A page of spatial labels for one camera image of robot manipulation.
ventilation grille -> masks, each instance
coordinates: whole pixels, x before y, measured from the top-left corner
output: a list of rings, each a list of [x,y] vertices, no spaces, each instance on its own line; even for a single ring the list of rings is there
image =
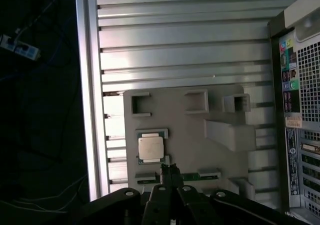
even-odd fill
[[[306,194],[304,194],[308,199],[310,199],[311,201],[313,201],[314,203],[316,204],[320,204],[320,197],[317,196],[316,194],[310,192],[310,191],[307,191]]]
[[[320,42],[298,51],[302,120],[320,120]]]
[[[301,130],[301,138],[313,141],[320,141],[320,133],[314,131]]]
[[[320,210],[313,204],[305,202],[305,208],[308,209],[311,213],[320,218]]]

black wire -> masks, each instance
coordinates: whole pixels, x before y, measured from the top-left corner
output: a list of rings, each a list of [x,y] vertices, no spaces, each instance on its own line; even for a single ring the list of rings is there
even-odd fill
[[[31,11],[29,14],[29,17],[35,17],[36,12]],[[44,25],[48,31],[54,32],[56,33],[63,41],[63,43],[67,46],[67,48],[69,49],[69,58],[67,60],[67,62],[62,65],[62,66],[57,66],[57,65],[52,65],[52,64],[48,64],[51,65],[50,67],[54,67],[54,68],[64,68],[68,65],[70,65],[72,63],[72,58],[76,58],[77,61],[77,66],[76,66],[76,82],[75,82],[75,88],[74,88],[74,92],[72,95],[72,98],[70,100],[68,109],[66,111],[66,114],[64,116],[64,119],[62,121],[62,128],[61,128],[61,135],[60,135],[60,145],[59,145],[59,149],[57,152],[57,156],[55,157],[55,161],[53,161],[48,167],[45,168],[40,168],[40,169],[21,169],[20,172],[41,172],[41,171],[47,171],[50,170],[54,165],[57,164],[57,161],[59,161],[59,159],[61,158],[61,154],[62,154],[62,150],[63,150],[63,144],[64,144],[64,136],[65,136],[65,132],[66,132],[66,126],[67,126],[67,122],[68,122],[68,118],[70,116],[70,113],[72,111],[72,107],[74,102],[76,101],[78,92],[79,92],[79,88],[80,88],[80,69],[79,69],[79,56],[76,53],[74,47],[72,46],[70,40],[68,39],[67,35],[65,34],[65,32],[63,31],[63,29],[61,28],[61,26],[56,22],[57,19],[53,19],[51,18],[51,24],[47,24],[44,21],[44,18],[47,16],[47,13],[44,13],[40,19],[38,19],[37,23],[41,23],[42,25]],[[33,26],[33,29],[31,30],[31,32],[38,32],[37,26]]]

screw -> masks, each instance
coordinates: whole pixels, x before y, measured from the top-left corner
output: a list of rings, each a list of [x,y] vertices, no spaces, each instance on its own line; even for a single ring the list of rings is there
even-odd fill
[[[190,190],[191,190],[191,188],[190,188],[189,186],[184,186],[182,189],[183,189],[184,191],[190,191]]]
[[[218,192],[216,193],[216,195],[217,195],[218,197],[220,197],[220,198],[226,196],[226,194],[225,194],[223,191],[218,191]]]

sticker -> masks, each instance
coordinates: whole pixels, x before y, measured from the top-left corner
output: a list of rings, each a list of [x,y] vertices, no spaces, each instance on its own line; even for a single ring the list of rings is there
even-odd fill
[[[289,128],[302,128],[302,117],[300,116],[287,116],[285,117],[285,126]]]
[[[291,195],[299,195],[296,129],[285,128],[288,179]]]
[[[297,67],[297,63],[289,63],[289,68],[290,69],[295,69]]]

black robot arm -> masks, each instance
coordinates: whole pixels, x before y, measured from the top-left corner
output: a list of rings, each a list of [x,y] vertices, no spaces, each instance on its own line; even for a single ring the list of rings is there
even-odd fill
[[[161,184],[140,194],[122,188],[47,224],[70,225],[306,225],[233,192],[216,189],[210,197],[184,185],[175,164],[162,165]]]

